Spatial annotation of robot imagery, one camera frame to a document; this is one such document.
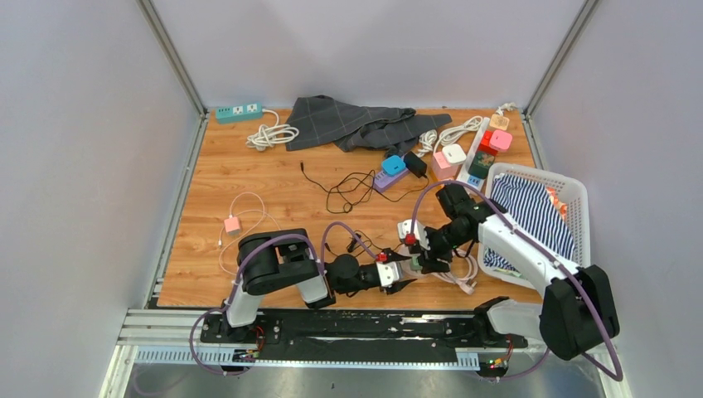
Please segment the teal power strip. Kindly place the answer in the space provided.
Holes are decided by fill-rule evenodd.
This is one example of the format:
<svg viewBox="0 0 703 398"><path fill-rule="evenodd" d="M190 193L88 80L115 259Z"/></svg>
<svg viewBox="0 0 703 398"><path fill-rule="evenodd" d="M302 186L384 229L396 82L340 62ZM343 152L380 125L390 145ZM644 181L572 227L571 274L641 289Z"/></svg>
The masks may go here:
<svg viewBox="0 0 703 398"><path fill-rule="evenodd" d="M233 124L242 121L261 119L263 117L263 113L263 107L260 103L252 103L217 108L215 111L215 117L219 124Z"/></svg>

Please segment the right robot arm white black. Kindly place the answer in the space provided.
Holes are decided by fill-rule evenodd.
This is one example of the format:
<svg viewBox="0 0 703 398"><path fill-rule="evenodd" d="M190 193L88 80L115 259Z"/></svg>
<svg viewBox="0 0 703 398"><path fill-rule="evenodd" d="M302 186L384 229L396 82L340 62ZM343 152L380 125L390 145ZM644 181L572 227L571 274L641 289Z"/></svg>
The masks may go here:
<svg viewBox="0 0 703 398"><path fill-rule="evenodd" d="M445 180L435 185L436 197L450 222L431 231L429 255L445 255L476 241L506 259L541 296L541 304L496 298L478 318L473 334L484 346L494 346L507 334L538 339L562 360L588 357L604 345L617 366L613 339L620 333L610 280L597 265L581 266L558 255L519 226L502 207L480 195L469 197L465 182Z"/></svg>

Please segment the round pink power socket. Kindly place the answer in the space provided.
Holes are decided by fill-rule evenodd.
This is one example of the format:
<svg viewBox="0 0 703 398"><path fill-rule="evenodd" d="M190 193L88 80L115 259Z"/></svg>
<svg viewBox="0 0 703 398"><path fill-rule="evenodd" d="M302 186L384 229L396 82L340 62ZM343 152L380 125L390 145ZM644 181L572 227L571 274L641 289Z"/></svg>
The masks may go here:
<svg viewBox="0 0 703 398"><path fill-rule="evenodd" d="M416 259L401 261L400 268L406 279L421 279L425 277L425 274L422 273L422 266Z"/></svg>

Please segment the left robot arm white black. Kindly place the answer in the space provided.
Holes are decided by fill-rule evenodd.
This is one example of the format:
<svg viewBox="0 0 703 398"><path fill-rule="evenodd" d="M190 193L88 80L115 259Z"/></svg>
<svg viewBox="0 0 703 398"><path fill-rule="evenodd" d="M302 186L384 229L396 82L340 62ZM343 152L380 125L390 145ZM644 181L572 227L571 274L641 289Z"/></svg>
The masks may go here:
<svg viewBox="0 0 703 398"><path fill-rule="evenodd" d="M373 288L395 294L414 281L401 269L409 257L391 249L383 249L370 264L350 254L325 263L304 229L250 235L238 247L235 287L223 303L221 327L233 342L252 336L263 297L281 289L296 287L307 308L320 309L333 305L337 294Z"/></svg>

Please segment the pink USB charger plug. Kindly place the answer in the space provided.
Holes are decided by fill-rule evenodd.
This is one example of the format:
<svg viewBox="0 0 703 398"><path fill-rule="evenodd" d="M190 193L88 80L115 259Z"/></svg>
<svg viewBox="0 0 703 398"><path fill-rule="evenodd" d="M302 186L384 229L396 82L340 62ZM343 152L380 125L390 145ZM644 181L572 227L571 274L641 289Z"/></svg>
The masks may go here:
<svg viewBox="0 0 703 398"><path fill-rule="evenodd" d="M230 216L223 220L223 229L227 235L238 235L241 233L241 228L241 221L238 216Z"/></svg>

